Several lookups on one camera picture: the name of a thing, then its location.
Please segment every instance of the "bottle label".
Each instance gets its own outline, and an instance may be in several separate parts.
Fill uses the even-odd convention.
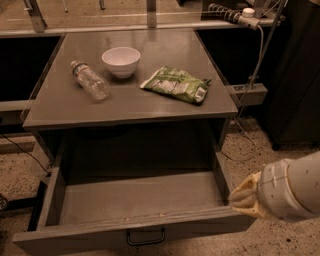
[[[75,76],[78,76],[81,71],[83,71],[83,70],[85,70],[85,69],[87,69],[87,68],[88,68],[88,65],[85,64],[85,63],[82,63],[82,64],[80,64],[80,65],[78,65],[78,66],[76,66],[76,67],[74,68],[73,74],[74,74]]]

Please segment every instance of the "drawer handle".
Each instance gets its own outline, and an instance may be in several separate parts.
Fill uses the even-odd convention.
[[[164,241],[165,239],[165,230],[164,228],[161,229],[161,238],[156,240],[149,240],[149,241],[143,241],[143,242],[132,242],[130,238],[130,231],[127,232],[127,243],[130,246],[142,246],[142,245],[150,245],[150,244],[158,244]]]

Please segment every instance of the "white bowl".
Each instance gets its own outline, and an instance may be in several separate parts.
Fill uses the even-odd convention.
[[[136,71],[140,52],[130,47],[112,48],[102,54],[102,60],[113,75],[127,78]]]

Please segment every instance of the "floor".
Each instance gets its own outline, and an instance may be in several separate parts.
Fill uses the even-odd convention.
[[[296,159],[310,154],[319,148],[309,145],[286,145],[273,151],[268,135],[255,118],[244,118],[242,125],[249,141],[239,128],[231,123],[223,152],[225,167],[229,171],[234,185],[239,184],[251,173],[258,172],[267,163],[283,158]],[[34,143],[32,137],[11,138],[16,142]],[[10,145],[1,139],[0,148]],[[30,168],[37,163],[25,153],[0,155],[0,193],[9,200],[32,197],[36,194],[39,180],[45,181],[45,174],[40,171],[30,173]],[[15,233],[26,231],[32,208],[25,208],[0,213],[0,255],[27,255],[15,246],[11,240]],[[247,231],[233,234],[216,235],[197,239],[163,242],[158,245],[140,248],[94,251],[74,255],[319,255],[320,254],[320,219],[290,224],[256,220]]]
[[[160,22],[177,20],[183,22],[187,17],[191,21],[199,19],[197,12],[201,6],[200,0],[187,1],[184,9],[181,9],[176,1],[166,1],[168,0],[157,1],[158,10],[163,13],[181,14],[159,16]],[[46,1],[38,0],[38,3],[40,7],[41,5],[44,7],[43,15],[50,28],[70,27],[75,21],[79,26],[132,24],[132,22],[141,24],[146,21],[146,16],[142,14],[145,10],[145,0],[106,0],[105,11],[100,10],[98,0],[66,0],[68,13],[64,12],[63,1],[50,1],[50,6],[46,5],[48,4]],[[32,28],[29,16],[23,9],[23,1],[0,0],[0,29]],[[245,118],[242,124],[252,141],[244,137],[238,127],[231,123],[223,147],[225,155],[233,159],[225,157],[225,168],[229,171],[234,185],[239,184],[249,174],[261,171],[270,162],[283,158],[296,159],[319,150],[309,145],[286,145],[279,151],[273,151],[268,135],[255,118]],[[10,139],[19,145],[23,144],[29,152],[35,145],[34,138],[27,135]],[[5,153],[0,153],[0,193],[9,200],[35,196],[39,181],[48,182],[38,164],[28,154],[21,153],[12,143],[0,136],[0,152],[2,149],[5,149]],[[44,165],[47,164],[46,159],[40,160]],[[0,212],[0,255],[27,255],[11,241],[15,233],[26,231],[31,212],[32,208]],[[295,224],[256,220],[247,231],[241,233],[76,255],[320,255],[319,227],[320,219]]]

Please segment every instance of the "black cable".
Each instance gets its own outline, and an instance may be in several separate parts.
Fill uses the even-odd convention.
[[[44,166],[40,163],[40,161],[35,158],[33,155],[31,155],[29,152],[25,151],[23,148],[21,148],[17,143],[15,143],[14,141],[10,140],[7,136],[5,136],[4,134],[1,134],[1,136],[3,138],[5,138],[6,140],[8,140],[9,142],[11,142],[12,144],[14,144],[17,148],[19,148],[23,153],[28,154],[29,156],[31,156],[39,165],[40,167],[43,169],[43,171],[45,171],[47,173],[47,177],[51,176],[51,173],[47,171],[46,168],[44,168]]]

